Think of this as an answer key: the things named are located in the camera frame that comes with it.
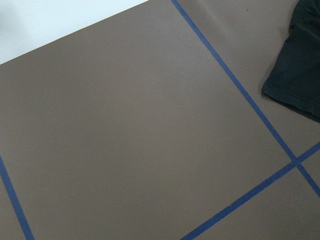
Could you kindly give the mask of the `black graphic t-shirt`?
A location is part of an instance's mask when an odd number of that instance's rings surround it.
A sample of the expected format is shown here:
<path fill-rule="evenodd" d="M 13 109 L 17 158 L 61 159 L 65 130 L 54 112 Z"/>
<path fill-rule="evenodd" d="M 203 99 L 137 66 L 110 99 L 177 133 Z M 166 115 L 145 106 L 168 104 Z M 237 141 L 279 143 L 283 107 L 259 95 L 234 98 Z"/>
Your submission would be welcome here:
<path fill-rule="evenodd" d="M 316 122 L 320 121 L 320 2 L 300 0 L 262 94 Z"/>

